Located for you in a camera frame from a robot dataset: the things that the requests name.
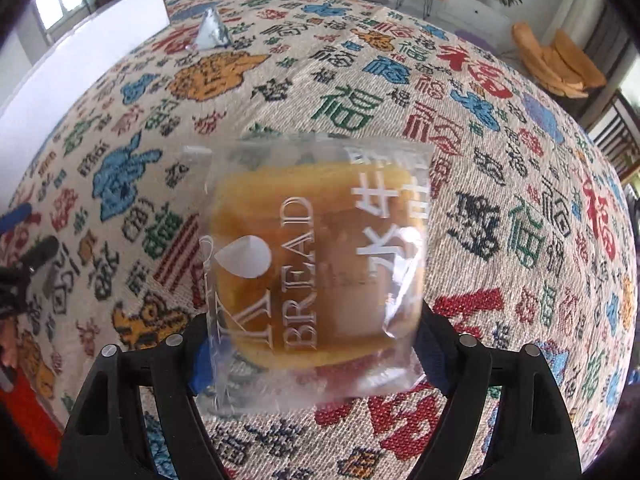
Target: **orange cushion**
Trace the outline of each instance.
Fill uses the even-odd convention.
[[[577,72],[584,81],[585,88],[598,88],[607,84],[604,74],[598,70],[593,61],[578,48],[567,33],[559,28],[552,46],[558,51],[562,60]]]
[[[562,79],[565,85],[575,88],[576,90],[584,89],[582,77],[571,70],[564,60],[562,60],[562,57],[556,49],[550,46],[544,46],[542,48],[542,58],[546,65],[560,76],[560,79]]]

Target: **wooden chair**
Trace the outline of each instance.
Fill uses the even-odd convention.
[[[558,29],[553,43],[541,46],[526,22],[513,25],[513,41],[525,67],[549,92],[574,99],[588,97],[585,90],[607,84],[602,72]]]
[[[619,90],[590,128],[589,138],[613,165],[623,185],[640,170],[640,120]]]

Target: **red chinese character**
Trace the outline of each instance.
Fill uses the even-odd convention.
[[[429,89],[429,85],[431,84],[432,77],[428,74],[420,74],[420,79],[415,84],[415,89],[418,92],[425,93]]]
[[[540,140],[536,137],[536,134],[532,134],[529,130],[524,128],[520,129],[520,140],[537,156],[543,156],[545,154],[545,152],[542,151],[542,146],[540,146]]]
[[[436,200],[440,196],[442,186],[449,182],[451,175],[451,161],[443,156],[433,156],[429,168],[429,180],[431,181],[431,197]]]
[[[373,30],[379,30],[380,32],[388,32],[390,31],[392,28],[394,28],[394,24],[393,23],[389,23],[389,22],[383,22],[383,23],[379,23],[377,24]]]
[[[271,52],[272,54],[282,54],[283,52],[286,52],[290,48],[291,48],[290,45],[281,44],[278,46],[274,46],[273,48],[270,48],[269,52]]]
[[[538,298],[525,286],[520,291],[520,301],[516,304],[516,314],[521,323],[533,324],[538,309]]]
[[[487,92],[489,92],[489,94],[491,94],[492,96],[501,99],[508,99],[509,97],[513,97],[513,93],[511,92],[511,90],[509,90],[505,85],[499,82],[499,80],[503,77],[500,69],[482,61],[478,61],[475,63],[475,65],[469,66],[468,70],[471,74],[471,77],[478,81],[480,83],[480,86]]]
[[[438,146],[447,155],[460,156],[460,143],[462,126],[443,115],[438,115],[433,123],[433,129],[437,135],[430,135],[429,140]]]
[[[95,355],[95,337],[100,333],[100,328],[94,323],[93,317],[86,323],[85,328],[81,327],[76,320],[76,328],[78,329],[78,335],[80,336],[80,343],[82,344],[84,353],[88,357],[93,357]]]
[[[111,129],[112,132],[117,132],[118,136],[126,134],[131,126],[138,120],[138,118],[144,114],[145,111],[139,105],[133,105],[127,112],[125,112],[121,118],[118,119]]]
[[[316,38],[316,40],[320,40],[320,41],[327,41],[329,43],[333,43],[335,40],[338,39],[338,36],[336,36],[335,34],[328,34],[327,36],[314,36],[314,38]]]
[[[479,326],[469,325],[472,316],[488,310],[504,310],[504,300],[499,288],[478,290],[458,296],[441,296],[433,304],[433,311],[455,322],[453,328],[459,333],[469,333],[482,339]]]
[[[587,240],[579,232],[575,234],[575,248],[577,250],[578,256],[580,256],[580,258],[586,265],[589,259],[589,252],[587,251]]]
[[[380,441],[380,447],[392,451],[398,460],[408,460],[420,455],[438,425],[443,408],[443,403],[438,402],[438,394],[418,400],[415,408],[406,406],[407,399],[421,396],[423,390],[431,388],[425,382],[418,384],[413,390],[395,394],[390,400],[385,397],[369,397],[367,401],[375,435],[399,426],[391,436]]]
[[[427,89],[427,95],[431,99],[435,99],[436,101],[442,101],[446,94],[446,88],[442,81],[434,80],[431,81],[429,88]]]
[[[115,101],[115,99],[113,97],[109,97],[109,100],[104,102],[102,104],[102,109],[106,110],[107,108],[109,108],[111,106],[111,104]]]
[[[165,47],[164,52],[166,54],[176,54],[182,51],[198,35],[199,27],[200,25],[192,25],[191,27],[176,28],[164,40],[156,41],[151,46],[151,51],[155,52],[162,47]]]
[[[281,20],[288,12],[286,10],[273,10],[273,9],[264,9],[258,12],[258,16],[264,18],[265,20]]]
[[[210,135],[218,127],[218,121],[226,117],[226,112],[219,113],[213,110],[213,113],[207,114],[204,117],[197,118],[193,116],[193,127],[200,135]]]
[[[403,135],[410,139],[419,138],[420,142],[427,142],[427,134],[435,117],[436,110],[421,102],[416,102],[415,111],[409,115]]]
[[[462,65],[469,59],[469,53],[461,46],[443,45],[440,47],[442,54],[437,57],[449,61],[449,67],[456,72],[462,72]]]
[[[56,210],[56,215],[49,213],[51,218],[51,225],[59,232],[65,228],[69,223],[69,212],[73,209],[73,206],[78,200],[78,195],[73,189],[67,189],[66,187],[60,192],[60,196],[53,201],[53,207]]]
[[[527,187],[527,193],[529,194],[529,197],[533,200],[533,202],[535,202],[536,204],[540,204],[540,193],[531,184],[529,184],[529,186]]]
[[[568,288],[565,289],[564,300],[558,309],[558,325],[567,337],[574,331],[574,312],[578,311],[578,296],[571,294]]]
[[[402,54],[398,54],[397,52],[390,54],[389,57],[395,59],[397,62],[406,63],[406,58]]]
[[[589,429],[586,431],[586,433],[584,434],[584,438],[582,439],[583,444],[586,444],[588,441],[590,441],[593,438],[593,434],[596,432],[596,426],[598,424],[599,418],[600,418],[600,415],[595,415],[591,419]]]
[[[351,399],[346,402],[332,402],[331,404],[319,406],[314,414],[316,424],[323,428],[338,424],[338,422],[349,416],[353,409],[353,403],[354,400]]]
[[[582,185],[584,194],[589,199],[589,206],[587,208],[587,216],[591,220],[591,227],[593,229],[593,235],[596,240],[602,237],[602,244],[604,245],[605,252],[609,257],[609,260],[613,261],[616,256],[616,243],[613,237],[613,233],[609,228],[609,213],[607,212],[607,199],[603,196],[596,196],[596,192],[593,189],[593,182],[587,177]]]

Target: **blue chinese character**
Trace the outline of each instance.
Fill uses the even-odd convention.
[[[411,73],[409,67],[384,56],[378,56],[377,59],[364,67],[362,71],[373,75],[381,75],[395,85],[408,85],[409,74]]]
[[[616,404],[618,400],[618,382],[620,382],[620,368],[616,368],[616,371],[611,376],[609,380],[609,387],[607,389],[607,407]]]
[[[161,150],[149,150],[139,155],[131,153],[140,145],[141,133],[136,133],[127,146],[121,146],[107,155],[102,167],[94,175],[93,198],[100,197],[100,220],[105,222],[124,213],[138,195],[135,181],[145,174],[146,165],[157,162]]]
[[[124,96],[122,98],[122,104],[130,105],[135,103],[140,96],[145,93],[146,87],[151,83],[155,78],[159,77],[158,74],[144,74],[137,81],[133,81],[131,83],[127,83],[120,89],[120,93]]]
[[[480,96],[473,92],[468,92],[465,96],[458,93],[457,90],[451,91],[451,97],[454,101],[459,102],[463,107],[469,110],[475,115],[484,126],[490,128],[494,132],[500,131],[498,121],[495,120],[491,113],[494,111],[494,106],[489,102],[481,99]]]
[[[420,27],[439,40],[449,41],[449,38],[447,38],[447,35],[444,33],[444,31],[440,30],[437,27],[434,27],[433,25],[421,25]]]
[[[305,5],[302,12],[311,12],[326,18],[327,16],[344,16],[349,10],[347,7],[332,7],[331,4]]]
[[[611,301],[606,307],[607,319],[609,319],[609,325],[611,327],[611,335],[616,334],[616,328],[618,327],[618,305],[620,304],[620,298],[611,293]]]
[[[206,4],[196,4],[191,7],[187,7],[183,10],[178,10],[170,20],[172,22],[180,22],[181,20],[187,20],[188,18],[195,18],[197,15],[202,14],[209,7],[213,7],[219,4],[219,2],[207,2]]]
[[[357,43],[353,43],[353,41],[345,41],[342,46],[344,48],[348,48],[349,50],[353,50],[354,52],[359,52],[362,50],[362,47]]]

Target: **packaged bread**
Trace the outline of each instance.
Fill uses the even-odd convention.
[[[287,150],[261,153],[286,159]],[[331,367],[342,378],[383,362],[396,369],[410,353],[422,307],[427,165],[342,144],[337,152],[315,145],[319,156],[303,164],[231,164],[215,178],[206,267],[217,374],[230,370],[229,347],[260,374],[294,382],[330,377]]]

